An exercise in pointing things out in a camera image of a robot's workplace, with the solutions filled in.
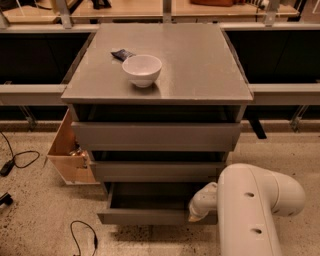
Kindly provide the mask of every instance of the floor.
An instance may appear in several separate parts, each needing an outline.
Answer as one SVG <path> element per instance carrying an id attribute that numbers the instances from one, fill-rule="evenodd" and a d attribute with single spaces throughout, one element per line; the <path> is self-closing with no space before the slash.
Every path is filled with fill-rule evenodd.
<path id="1" fill-rule="evenodd" d="M 0 206 L 0 255 L 77 255 L 70 224 L 81 220 L 96 231 L 95 255 L 188 256 L 221 255 L 218 226 L 117 226 L 102 225 L 96 215 L 105 207 L 97 185 L 66 185 L 46 154 L 59 123 L 40 123 L 28 132 L 25 123 L 0 124 L 14 153 L 37 150 L 40 158 L 25 169 L 14 168 L 0 177 L 0 190 L 14 200 Z M 276 217 L 284 256 L 317 256 L 320 252 L 320 123 L 303 122 L 293 133 L 287 122 L 263 122 L 266 140 L 258 140 L 248 123 L 228 164 L 250 163 L 294 177 L 304 187 L 307 202 L 295 217 Z M 17 158 L 20 165 L 35 155 Z M 10 158 L 0 137 L 0 165 Z M 93 235 L 85 226 L 73 225 L 82 255 L 92 255 Z"/>

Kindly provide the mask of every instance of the bowl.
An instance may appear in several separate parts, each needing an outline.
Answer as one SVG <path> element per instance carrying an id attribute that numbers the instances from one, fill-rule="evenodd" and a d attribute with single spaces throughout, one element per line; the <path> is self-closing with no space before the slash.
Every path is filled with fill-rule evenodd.
<path id="1" fill-rule="evenodd" d="M 148 87 L 160 75 L 162 62 L 151 55 L 135 55 L 122 63 L 127 79 L 138 87 Z"/>

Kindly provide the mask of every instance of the power adapter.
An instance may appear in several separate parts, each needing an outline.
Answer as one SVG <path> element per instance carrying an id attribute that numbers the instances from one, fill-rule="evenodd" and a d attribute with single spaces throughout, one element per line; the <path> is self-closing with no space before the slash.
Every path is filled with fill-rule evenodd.
<path id="1" fill-rule="evenodd" d="M 13 159 L 8 161 L 8 162 L 6 162 L 4 164 L 4 166 L 2 167 L 2 169 L 0 170 L 0 175 L 1 176 L 7 176 L 11 172 L 13 166 L 14 166 L 14 160 Z"/>

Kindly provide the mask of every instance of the brown box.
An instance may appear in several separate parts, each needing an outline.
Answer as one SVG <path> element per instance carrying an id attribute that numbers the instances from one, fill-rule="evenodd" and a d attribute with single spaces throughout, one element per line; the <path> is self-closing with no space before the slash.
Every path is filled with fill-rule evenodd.
<path id="1" fill-rule="evenodd" d="M 71 114 L 67 111 L 47 157 L 66 184 L 98 184 L 90 169 L 89 157 L 86 154 L 85 156 L 69 155 L 71 151 L 75 150 L 76 139 L 71 123 Z"/>

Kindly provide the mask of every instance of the white robotic arm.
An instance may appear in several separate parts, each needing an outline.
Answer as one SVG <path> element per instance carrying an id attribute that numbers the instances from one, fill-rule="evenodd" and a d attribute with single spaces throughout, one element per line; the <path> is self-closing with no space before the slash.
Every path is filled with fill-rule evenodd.
<path id="1" fill-rule="evenodd" d="M 199 220 L 217 209 L 221 255 L 281 256 L 272 214 L 293 216 L 301 212 L 305 204 L 301 185 L 287 175 L 247 164 L 230 165 L 222 172 L 216 199 L 212 195 L 199 197 L 208 194 L 210 184 L 190 201 L 189 220 Z"/>

